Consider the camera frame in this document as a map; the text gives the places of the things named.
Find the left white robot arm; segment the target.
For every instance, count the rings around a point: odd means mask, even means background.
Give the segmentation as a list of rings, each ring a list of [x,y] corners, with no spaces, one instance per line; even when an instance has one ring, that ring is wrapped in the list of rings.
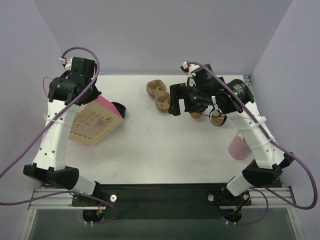
[[[64,66],[65,72],[49,84],[47,130],[32,163],[24,166],[23,174],[42,184],[83,193],[83,199],[95,206],[102,199],[102,193],[97,190],[99,185],[81,176],[77,168],[66,165],[66,151],[80,106],[101,94],[92,82],[98,65],[91,59],[72,57]]]

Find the cream and pink paper bag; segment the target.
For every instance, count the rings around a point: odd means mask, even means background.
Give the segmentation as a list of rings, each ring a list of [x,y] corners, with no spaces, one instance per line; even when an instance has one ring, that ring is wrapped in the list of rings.
[[[64,127],[70,130],[68,139],[89,146],[96,145],[124,120],[112,102],[101,95],[88,104],[74,104],[55,119],[54,124],[42,135],[41,150],[52,141],[55,127],[61,124],[67,115],[74,118],[73,122],[68,119]]]

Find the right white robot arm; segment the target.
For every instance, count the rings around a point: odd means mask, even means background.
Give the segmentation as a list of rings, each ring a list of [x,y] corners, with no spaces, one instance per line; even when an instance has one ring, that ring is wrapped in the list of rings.
[[[180,67],[187,75],[185,83],[170,86],[169,114],[181,114],[179,101],[184,101],[187,113],[201,113],[209,106],[226,115],[236,126],[252,151],[253,161],[233,177],[222,190],[221,197],[227,204],[233,204],[242,193],[251,187],[264,187],[273,183],[289,166],[293,159],[273,145],[271,135],[255,103],[254,96],[244,81],[233,79],[225,83],[208,73],[210,64],[204,67],[185,61]]]

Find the single brown paper cup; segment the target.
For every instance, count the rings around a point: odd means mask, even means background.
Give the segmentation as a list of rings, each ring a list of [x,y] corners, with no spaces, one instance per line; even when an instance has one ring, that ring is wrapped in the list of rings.
[[[194,119],[199,119],[202,116],[202,114],[198,112],[192,112],[190,113],[190,116]]]

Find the stack of brown paper cups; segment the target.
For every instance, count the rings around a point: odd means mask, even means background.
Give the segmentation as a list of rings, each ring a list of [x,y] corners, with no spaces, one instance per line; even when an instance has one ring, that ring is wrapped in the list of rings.
[[[223,114],[219,109],[212,109],[209,113],[210,122],[216,126],[220,127],[225,124],[227,116]]]

